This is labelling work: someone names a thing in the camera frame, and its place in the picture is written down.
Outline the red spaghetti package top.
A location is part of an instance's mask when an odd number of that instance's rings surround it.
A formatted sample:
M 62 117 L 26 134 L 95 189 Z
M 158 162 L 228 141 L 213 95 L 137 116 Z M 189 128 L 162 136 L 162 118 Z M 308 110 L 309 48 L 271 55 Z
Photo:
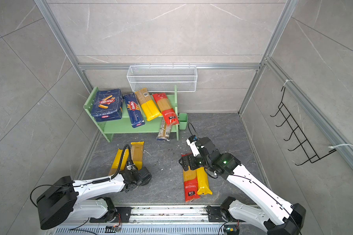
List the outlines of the red spaghetti package top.
M 179 124 L 177 114 L 171 106 L 167 95 L 165 93 L 153 94 L 153 98 L 155 99 L 156 104 L 164 117 L 165 123 L 168 126 Z

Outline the yellow Pastatime spaghetti package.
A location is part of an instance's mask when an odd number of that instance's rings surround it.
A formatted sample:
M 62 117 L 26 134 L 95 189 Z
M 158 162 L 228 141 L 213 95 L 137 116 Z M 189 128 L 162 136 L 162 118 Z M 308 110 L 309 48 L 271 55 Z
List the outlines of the yellow Pastatime spaghetti package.
M 123 152 L 122 149 L 118 149 L 117 154 L 116 154 L 115 159 L 114 159 L 114 162 L 113 162 L 113 164 L 111 166 L 111 169 L 110 169 L 108 175 L 114 175 L 115 174 L 115 172 L 116 172 L 116 170 L 117 170 L 117 168 L 119 166 L 119 163 L 120 163 L 122 152 Z M 123 171 L 125 169 L 128 157 L 129 157 L 129 152 L 128 152 L 128 149 L 126 149 L 119 171 Z

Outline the blue Barilla pasta box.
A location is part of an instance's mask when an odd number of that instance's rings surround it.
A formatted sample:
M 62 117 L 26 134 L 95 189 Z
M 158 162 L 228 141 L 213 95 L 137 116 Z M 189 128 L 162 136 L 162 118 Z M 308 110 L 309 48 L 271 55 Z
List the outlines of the blue Barilla pasta box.
M 122 118 L 123 96 L 120 89 L 97 91 L 91 116 L 96 122 L 119 120 Z

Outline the yellow brown spaghetti package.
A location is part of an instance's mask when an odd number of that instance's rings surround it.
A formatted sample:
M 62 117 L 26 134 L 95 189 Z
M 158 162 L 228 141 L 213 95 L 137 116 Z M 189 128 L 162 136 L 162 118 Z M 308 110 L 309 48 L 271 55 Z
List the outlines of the yellow brown spaghetti package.
M 151 121 L 162 116 L 147 88 L 143 88 L 135 92 L 135 95 L 147 118 L 147 121 Z

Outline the green metal shelf rack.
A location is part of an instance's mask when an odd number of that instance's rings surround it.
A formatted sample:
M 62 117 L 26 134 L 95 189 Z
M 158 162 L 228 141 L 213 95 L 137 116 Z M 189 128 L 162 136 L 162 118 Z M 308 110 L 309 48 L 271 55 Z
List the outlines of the green metal shelf rack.
M 123 104 L 122 106 L 123 115 L 121 119 L 96 122 L 95 119 L 91 116 L 91 110 L 92 110 L 92 106 L 93 106 L 97 91 L 99 91 L 99 88 L 94 87 L 87 101 L 85 102 L 83 108 L 108 142 L 112 141 L 114 134 L 158 133 L 159 132 L 161 119 L 163 119 L 162 117 L 157 117 L 156 119 L 150 122 L 148 122 L 146 120 L 146 117 L 144 117 L 145 125 L 133 128 L 131 126 L 125 104 Z

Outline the clear grey spaghetti package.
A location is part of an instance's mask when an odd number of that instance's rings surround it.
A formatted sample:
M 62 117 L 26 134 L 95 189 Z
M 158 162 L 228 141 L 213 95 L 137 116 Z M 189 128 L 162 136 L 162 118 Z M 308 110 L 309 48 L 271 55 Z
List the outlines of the clear grey spaghetti package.
M 156 138 L 157 141 L 170 141 L 172 125 L 168 125 L 164 118 L 161 119 L 160 130 Z

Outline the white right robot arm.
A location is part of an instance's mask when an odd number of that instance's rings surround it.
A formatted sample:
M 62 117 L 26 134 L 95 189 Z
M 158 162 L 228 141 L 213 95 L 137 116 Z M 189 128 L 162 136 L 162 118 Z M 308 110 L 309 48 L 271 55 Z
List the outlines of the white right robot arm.
M 183 170 L 203 168 L 222 177 L 244 192 L 256 207 L 228 197 L 220 206 L 227 221 L 240 220 L 260 228 L 269 235 L 299 235 L 304 225 L 306 210 L 299 204 L 282 199 L 257 180 L 246 167 L 230 153 L 220 153 L 208 137 L 193 135 L 187 139 L 191 153 L 180 158 Z

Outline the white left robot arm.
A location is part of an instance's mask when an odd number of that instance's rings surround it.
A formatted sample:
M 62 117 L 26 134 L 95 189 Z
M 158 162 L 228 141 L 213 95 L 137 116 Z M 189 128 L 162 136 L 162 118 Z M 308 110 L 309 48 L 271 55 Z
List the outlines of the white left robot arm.
M 146 167 L 125 169 L 113 175 L 90 179 L 60 178 L 36 199 L 40 228 L 48 230 L 66 221 L 88 218 L 93 223 L 111 222 L 119 212 L 108 193 L 129 192 L 149 184 L 152 175 Z

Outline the blue Barilla spaghetti package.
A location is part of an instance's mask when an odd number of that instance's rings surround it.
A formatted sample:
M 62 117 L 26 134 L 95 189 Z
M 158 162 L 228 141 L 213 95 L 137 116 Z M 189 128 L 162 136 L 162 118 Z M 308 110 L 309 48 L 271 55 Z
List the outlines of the blue Barilla spaghetti package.
M 126 94 L 123 96 L 128 116 L 133 128 L 145 125 L 144 118 L 140 109 L 139 101 L 135 93 Z

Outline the green plastic cup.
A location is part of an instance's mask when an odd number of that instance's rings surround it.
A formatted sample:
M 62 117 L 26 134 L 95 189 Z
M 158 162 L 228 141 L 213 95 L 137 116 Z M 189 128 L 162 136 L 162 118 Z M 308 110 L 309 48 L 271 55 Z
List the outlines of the green plastic cup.
M 185 130 L 188 125 L 188 115 L 186 113 L 179 113 L 179 130 Z

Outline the red spaghetti package floor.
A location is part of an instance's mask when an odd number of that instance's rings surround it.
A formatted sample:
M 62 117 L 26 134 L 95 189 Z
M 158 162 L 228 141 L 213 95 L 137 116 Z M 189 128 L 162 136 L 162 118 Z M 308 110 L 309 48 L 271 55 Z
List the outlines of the red spaghetti package floor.
M 187 171 L 183 171 L 183 181 L 185 202 L 191 202 L 195 199 L 199 199 L 200 196 L 197 194 L 198 179 L 196 170 L 191 170 L 191 167 L 187 166 Z

